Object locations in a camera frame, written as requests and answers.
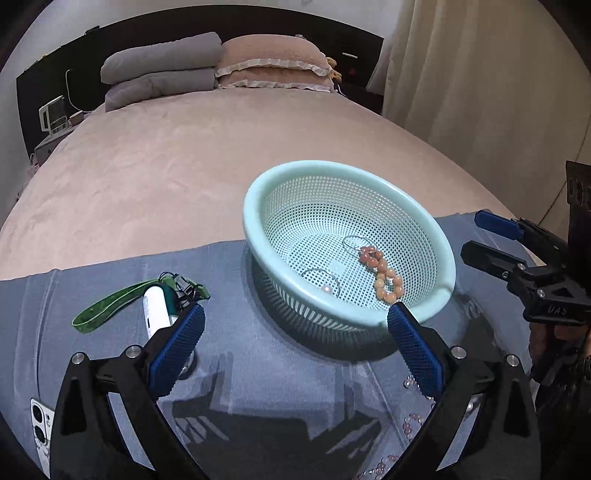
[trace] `pink bead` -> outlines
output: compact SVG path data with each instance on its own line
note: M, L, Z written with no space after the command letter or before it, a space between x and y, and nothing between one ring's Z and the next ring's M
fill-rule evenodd
M386 273L388 271L388 262L381 259L378 264L378 272Z

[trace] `curtain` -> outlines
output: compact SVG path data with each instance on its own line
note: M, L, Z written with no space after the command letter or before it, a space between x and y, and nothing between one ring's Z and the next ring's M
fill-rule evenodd
M516 216L546 220L578 160L591 80L538 0L402 0L368 89ZM547 228L564 236L563 214Z

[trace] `white bottle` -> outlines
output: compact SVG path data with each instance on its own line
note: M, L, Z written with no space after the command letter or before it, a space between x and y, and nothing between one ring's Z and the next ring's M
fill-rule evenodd
M166 308L166 299L164 298L164 290L159 286L150 287L144 293L144 319L146 322L146 330L148 331L148 338L152 338L158 330L165 327L170 327L177 319L177 315L170 315ZM195 352L191 352L191 356L187 363L181 370L179 377L182 377L193 363Z

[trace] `green lanyard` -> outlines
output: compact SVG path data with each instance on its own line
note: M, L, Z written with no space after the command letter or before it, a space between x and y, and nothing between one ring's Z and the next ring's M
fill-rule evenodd
M108 297L99 300L83 312L79 313L76 318L72 320L72 326L80 333L92 332L109 320L119 310L126 307L134 300L142 297L148 288L162 283L168 285L181 295L186 296L187 292L190 291L190 295L195 301L206 300L210 297L209 292L203 285L195 283L187 277L182 277L177 274L162 274L160 275L160 278L136 283L136 285L123 288L122 290L116 291Z

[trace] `light blue colander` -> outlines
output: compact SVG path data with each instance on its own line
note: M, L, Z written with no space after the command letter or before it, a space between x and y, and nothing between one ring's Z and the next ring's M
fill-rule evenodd
M419 322L452 295L456 264L437 222L408 194L358 168L327 161L272 168L250 186L243 222L277 293L316 326L386 328L389 305L376 299L375 276L355 249L368 240L402 275L402 300Z

